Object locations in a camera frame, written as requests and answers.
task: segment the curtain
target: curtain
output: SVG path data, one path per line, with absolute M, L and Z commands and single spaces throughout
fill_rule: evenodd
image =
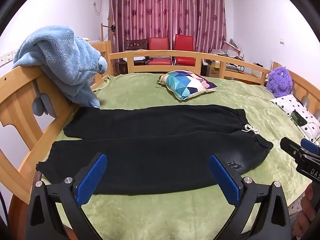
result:
M 168 37 L 173 49 L 175 34 L 183 34 L 194 36 L 195 51 L 210 53 L 226 39 L 224 0 L 111 0 L 111 7 L 117 52 L 149 37 Z

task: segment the human hand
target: human hand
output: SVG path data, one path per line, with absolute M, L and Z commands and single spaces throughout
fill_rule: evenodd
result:
M 301 199 L 302 211 L 297 215 L 297 220 L 294 225 L 293 235 L 296 237 L 302 237 L 305 231 L 310 226 L 310 221 L 312 221 L 316 216 L 316 211 L 312 207 L 311 199 L 313 195 L 313 189 L 311 184 L 306 188 L 305 196 Z

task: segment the wall outlet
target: wall outlet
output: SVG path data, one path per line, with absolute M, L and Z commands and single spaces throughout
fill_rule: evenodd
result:
M 0 67 L 3 66 L 5 64 L 5 56 L 1 56 L 0 57 Z
M 12 60 L 12 51 L 5 54 L 5 62 L 9 63 Z
M 13 59 L 14 56 L 17 54 L 17 51 L 18 51 L 17 49 L 15 49 L 15 50 L 12 51 L 12 59 Z

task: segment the power cord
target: power cord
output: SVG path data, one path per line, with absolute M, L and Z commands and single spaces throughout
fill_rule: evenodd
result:
M 8 211 L 7 211 L 7 208 L 5 206 L 5 202 L 4 202 L 4 198 L 1 194 L 1 191 L 0 191 L 0 200 L 1 200 L 1 204 L 2 204 L 2 208 L 3 208 L 3 211 L 4 211 L 4 215 L 5 215 L 5 220 L 7 220 L 7 227 L 9 227 L 9 217 L 8 217 Z
M 96 8 L 97 3 L 94 2 L 94 4 L 93 4 L 93 5 L 94 5 L 94 10 L 96 11 L 96 13 L 97 13 L 98 15 L 101 13 L 101 9 L 102 9 L 102 0 L 101 0 L 100 2 L 101 2 L 101 3 L 100 3 L 100 11 L 99 11 L 99 12 L 97 11 L 97 8 Z

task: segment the wooden bed frame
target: wooden bed frame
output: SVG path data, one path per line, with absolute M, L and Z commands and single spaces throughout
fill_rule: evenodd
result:
M 202 59 L 220 61 L 219 78 L 236 78 L 241 81 L 264 85 L 266 75 L 270 73 L 270 70 L 248 62 L 207 53 L 175 50 L 145 50 L 111 53 L 110 41 L 92 44 L 92 46 L 101 52 L 101 55 L 106 58 L 109 66 L 105 74 L 95 75 L 92 89 L 100 86 L 104 82 L 106 75 L 113 75 L 113 61 L 123 57 L 126 57 L 128 60 L 129 73 L 169 72 L 183 69 L 200 74 Z M 196 64 L 194 67 L 174 65 L 135 66 L 133 57 L 138 56 L 193 57 L 196 59 Z M 226 63 L 242 65 L 250 69 L 261 71 L 262 77 L 257 78 L 228 71 L 226 69 Z M 303 97 L 307 97 L 310 101 L 309 111 L 314 114 L 315 111 L 320 108 L 320 90 L 297 74 L 291 71 L 290 73 L 294 83 L 295 96 L 300 100 Z M 49 96 L 57 115 L 55 120 L 44 132 L 40 129 L 32 113 L 31 106 L 36 97 L 33 80 L 37 82 L 40 92 L 46 93 Z M 29 149 L 29 152 L 18 169 L 14 168 L 0 150 L 0 182 L 13 193 L 9 208 L 9 221 L 17 239 L 24 239 L 25 215 L 30 200 L 31 188 L 33 183 L 40 179 L 40 177 L 35 177 L 35 175 L 38 176 L 38 174 L 36 174 L 35 166 L 39 161 L 42 161 L 45 158 L 65 122 L 77 108 L 77 105 L 73 103 L 70 104 L 66 100 L 58 87 L 38 66 L 17 67 L 0 77 L 0 121 L 3 126 L 9 124 L 13 125 Z

